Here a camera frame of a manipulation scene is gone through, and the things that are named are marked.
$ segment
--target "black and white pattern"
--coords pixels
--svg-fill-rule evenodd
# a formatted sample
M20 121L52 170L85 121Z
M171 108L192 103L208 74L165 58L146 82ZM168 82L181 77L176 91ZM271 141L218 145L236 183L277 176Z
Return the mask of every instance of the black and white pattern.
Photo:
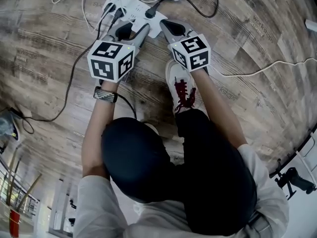
M93 52L94 56L99 56L103 58L115 58L119 53L122 45L111 43L111 42L102 42L99 47Z
M189 54L206 48L206 45L198 36L182 41L181 44Z
M94 76L114 80L113 64L106 61L91 60Z
M133 65L133 51L121 59L118 63L118 78L121 78Z
M208 51L190 57L190 65L192 70L208 64Z
M173 53L175 60L187 69L186 57L175 49L173 49Z

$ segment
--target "forearm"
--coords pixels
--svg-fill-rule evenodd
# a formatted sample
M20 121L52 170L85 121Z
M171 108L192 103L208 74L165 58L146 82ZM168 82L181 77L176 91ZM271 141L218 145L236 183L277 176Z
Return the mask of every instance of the forearm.
M102 89L117 92L118 84L104 81ZM108 177L102 159L101 139L106 125L113 120L114 106L114 103L96 100L82 145L83 177L88 175Z
M209 75L203 70L193 71L192 76L205 104L209 119L236 148L246 144L241 125L232 109L225 102Z

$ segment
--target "gray shirt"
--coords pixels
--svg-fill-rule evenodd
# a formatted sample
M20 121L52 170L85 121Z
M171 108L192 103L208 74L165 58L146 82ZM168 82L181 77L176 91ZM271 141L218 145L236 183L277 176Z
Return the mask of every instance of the gray shirt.
M257 185L258 217L231 238L280 238L289 220L287 199L268 176L267 168L249 145L238 148ZM110 181L99 176L84 177L78 187L75 238L221 238L192 233L184 204L167 200L140 205L139 220L128 225Z

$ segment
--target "red shoelace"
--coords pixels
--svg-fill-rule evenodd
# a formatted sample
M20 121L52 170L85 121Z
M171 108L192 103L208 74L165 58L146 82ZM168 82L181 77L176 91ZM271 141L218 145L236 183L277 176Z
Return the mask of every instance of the red shoelace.
M176 82L175 80L174 86L175 86L177 95L179 97L179 101L178 101L179 105L175 108L176 114L179 113L182 107L192 109L195 102L196 88L192 88L189 98L186 98L186 96L188 95L187 82L184 82L183 79L181 79L180 82Z

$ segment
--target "white sleeve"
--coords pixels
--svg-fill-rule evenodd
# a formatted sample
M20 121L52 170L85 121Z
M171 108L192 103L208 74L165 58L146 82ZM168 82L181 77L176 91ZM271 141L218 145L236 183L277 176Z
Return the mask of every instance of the white sleeve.
M269 178L268 170L249 145L238 148L257 185L256 211L262 213L271 227L271 236L282 237L289 221L289 207L283 190Z
M110 181L87 176L78 185L74 238L121 237L127 228Z

